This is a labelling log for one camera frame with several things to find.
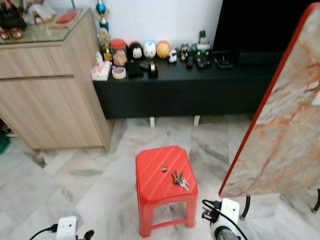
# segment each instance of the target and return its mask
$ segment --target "electric cable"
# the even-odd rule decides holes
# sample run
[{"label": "electric cable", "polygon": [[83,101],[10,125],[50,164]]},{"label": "electric cable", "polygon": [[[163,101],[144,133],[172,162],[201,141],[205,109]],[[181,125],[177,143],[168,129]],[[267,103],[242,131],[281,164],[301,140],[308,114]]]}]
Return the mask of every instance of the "electric cable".
[{"label": "electric cable", "polygon": [[243,238],[245,240],[248,240],[247,236],[244,234],[244,232],[241,230],[241,228],[234,222],[232,221],[228,216],[224,215],[222,212],[220,212],[219,210],[216,209],[215,205],[217,205],[216,202],[219,202],[219,201],[210,201],[210,200],[207,200],[207,199],[203,199],[202,200],[202,203],[209,209],[215,211],[217,214],[221,215],[222,217],[224,217],[225,219],[227,219],[230,223],[232,223],[236,229],[240,232],[240,234],[243,236]]},{"label": "electric cable", "polygon": [[33,235],[30,240],[34,239],[36,236],[38,236],[39,234],[42,234],[46,231],[51,231],[53,233],[56,233],[57,232],[57,229],[58,229],[58,224],[53,224],[51,227],[48,227],[48,228],[45,228],[45,229],[42,229],[40,231],[38,231],[35,235]]}]

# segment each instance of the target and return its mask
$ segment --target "yellow toy head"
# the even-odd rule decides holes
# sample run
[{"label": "yellow toy head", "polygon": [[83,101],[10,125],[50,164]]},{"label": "yellow toy head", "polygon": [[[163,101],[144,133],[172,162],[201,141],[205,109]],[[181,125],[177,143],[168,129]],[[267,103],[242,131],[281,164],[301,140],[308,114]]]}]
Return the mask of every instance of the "yellow toy head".
[{"label": "yellow toy head", "polygon": [[160,41],[156,46],[156,54],[161,59],[165,59],[166,57],[168,57],[169,52],[170,52],[170,45],[167,41]]}]

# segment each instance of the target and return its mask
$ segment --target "wooden cabinet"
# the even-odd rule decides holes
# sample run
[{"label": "wooden cabinet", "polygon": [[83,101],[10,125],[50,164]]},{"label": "wooden cabinet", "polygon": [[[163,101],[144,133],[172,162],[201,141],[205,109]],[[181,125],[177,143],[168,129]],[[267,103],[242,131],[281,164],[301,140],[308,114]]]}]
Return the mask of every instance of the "wooden cabinet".
[{"label": "wooden cabinet", "polygon": [[33,149],[103,145],[74,78],[3,80],[0,113]]},{"label": "wooden cabinet", "polygon": [[33,150],[108,150],[113,122],[91,80],[99,49],[91,9],[61,31],[60,40],[1,45],[0,117]]}]

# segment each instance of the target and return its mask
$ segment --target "trophy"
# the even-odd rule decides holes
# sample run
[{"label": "trophy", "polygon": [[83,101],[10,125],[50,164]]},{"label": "trophy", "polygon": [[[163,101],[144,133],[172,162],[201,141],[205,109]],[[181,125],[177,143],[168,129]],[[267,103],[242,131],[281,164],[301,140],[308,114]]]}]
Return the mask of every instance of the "trophy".
[{"label": "trophy", "polygon": [[103,0],[98,0],[95,6],[95,13],[100,18],[99,20],[100,28],[105,28],[107,31],[109,31],[107,18],[110,14],[110,11],[109,9],[107,9],[106,5],[103,3]]},{"label": "trophy", "polygon": [[101,28],[98,37],[102,46],[104,60],[112,61],[112,54],[110,49],[110,35],[108,31],[104,27]]}]

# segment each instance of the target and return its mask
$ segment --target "table leg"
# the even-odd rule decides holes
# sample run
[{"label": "table leg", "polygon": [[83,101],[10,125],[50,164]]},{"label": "table leg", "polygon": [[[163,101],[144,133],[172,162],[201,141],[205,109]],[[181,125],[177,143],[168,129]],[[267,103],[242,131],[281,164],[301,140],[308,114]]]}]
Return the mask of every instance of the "table leg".
[{"label": "table leg", "polygon": [[316,202],[314,208],[312,209],[313,213],[316,213],[320,208],[320,188],[318,188],[318,201]]},{"label": "table leg", "polygon": [[193,119],[193,126],[194,126],[194,127],[198,127],[198,125],[199,125],[199,120],[200,120],[200,115],[194,116],[194,119]]},{"label": "table leg", "polygon": [[246,216],[247,216],[247,213],[249,211],[249,208],[250,208],[250,199],[251,199],[251,196],[246,196],[246,200],[245,200],[245,207],[244,207],[244,210],[243,210],[243,213],[241,215],[241,219],[245,219]]},{"label": "table leg", "polygon": [[154,128],[154,127],[155,127],[155,117],[154,117],[154,116],[151,116],[151,117],[150,117],[150,127],[151,127],[151,128]]}]

